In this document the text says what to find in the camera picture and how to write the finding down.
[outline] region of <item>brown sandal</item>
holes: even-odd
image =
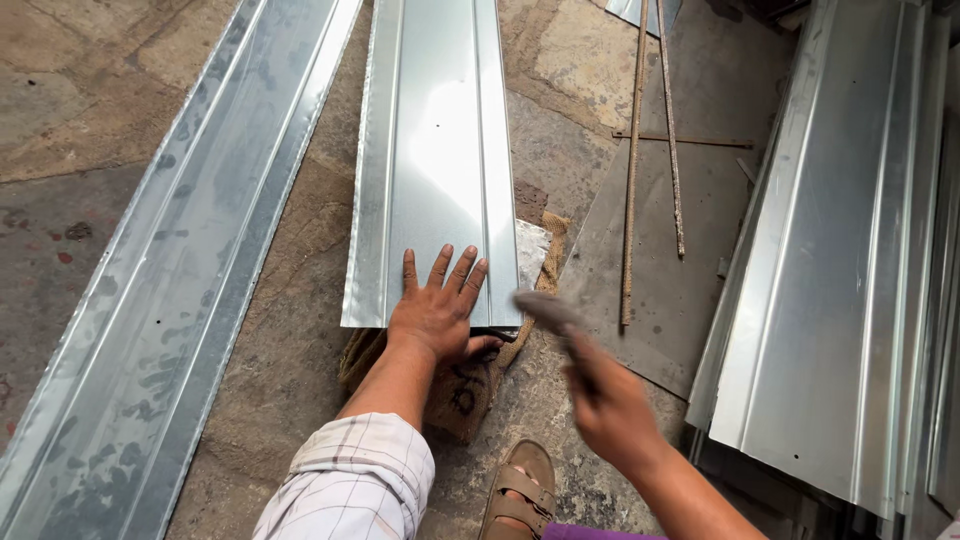
[[[515,469],[514,465],[522,467],[526,474]],[[531,479],[537,479],[540,485],[536,485]],[[527,501],[521,502],[507,497],[508,489],[523,495]],[[554,498],[556,489],[557,481],[553,475],[550,455],[534,441],[520,440],[510,449],[507,459],[493,479],[479,538],[513,540],[531,537],[530,533],[523,529],[495,521],[498,517],[508,517],[529,527],[533,538],[540,540],[546,525],[553,520],[557,511],[557,501]]]

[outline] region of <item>burlap sack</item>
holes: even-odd
[[[564,237],[569,224],[570,220],[559,215],[543,213],[540,226],[553,233],[553,239],[537,279],[537,290],[557,294],[560,260],[564,256]],[[533,326],[533,319],[528,318],[520,327],[516,341],[504,345],[493,361],[477,361],[438,370],[423,413],[424,422],[453,433],[463,442],[473,440],[480,422],[493,405],[503,374],[513,363]],[[385,330],[355,331],[340,360],[340,384],[351,392],[356,390],[386,345]]]

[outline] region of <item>left hand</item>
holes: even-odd
[[[444,245],[433,264],[426,286],[417,281],[414,251],[403,253],[403,297],[394,308],[387,328],[388,346],[416,347],[437,362],[456,363],[484,349],[499,348],[503,341],[492,335],[470,337],[470,312],[487,277],[487,260],[473,266],[477,249],[469,246],[453,267],[444,285],[453,246]]]

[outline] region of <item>purple cloth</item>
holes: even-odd
[[[560,523],[547,524],[542,540],[667,540],[662,536],[649,534],[633,534],[630,532],[614,532],[612,530],[597,530],[595,528],[580,527],[579,525],[564,525]]]

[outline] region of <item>stained floor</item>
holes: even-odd
[[[0,34],[0,448],[234,4],[13,0],[0,6],[0,18],[13,21],[12,32]],[[588,215],[610,211],[591,205],[618,150],[611,131],[629,125],[637,30],[604,12],[604,0],[498,4],[515,182],[573,220],[570,253]],[[641,373],[653,373],[655,362],[647,358],[654,355],[688,366],[702,347],[722,287],[709,268],[732,251],[747,204],[747,179],[735,158],[756,170],[795,47],[795,37],[716,6],[686,0],[669,36],[677,129],[758,145],[681,148],[684,217],[696,251],[677,266],[669,251],[666,146],[643,144],[637,248],[647,281],[635,284],[636,306],[657,309],[637,313],[637,343],[651,351],[631,358]],[[368,1],[283,212],[168,538],[249,536],[293,453],[344,401],[336,370],[349,331],[338,323],[371,15]],[[642,122],[664,131],[652,39],[647,51],[651,83]],[[581,263],[589,260],[580,257]],[[615,291],[618,281],[606,285]],[[674,297],[680,290],[656,292],[665,287],[683,289],[683,300]],[[524,436],[554,456],[559,520],[659,531],[626,480],[577,436],[557,369],[562,362],[552,338],[535,331],[472,444],[427,431],[437,480],[421,538],[475,536],[493,466]],[[659,384],[647,386],[660,426],[677,444],[682,386],[650,377]]]

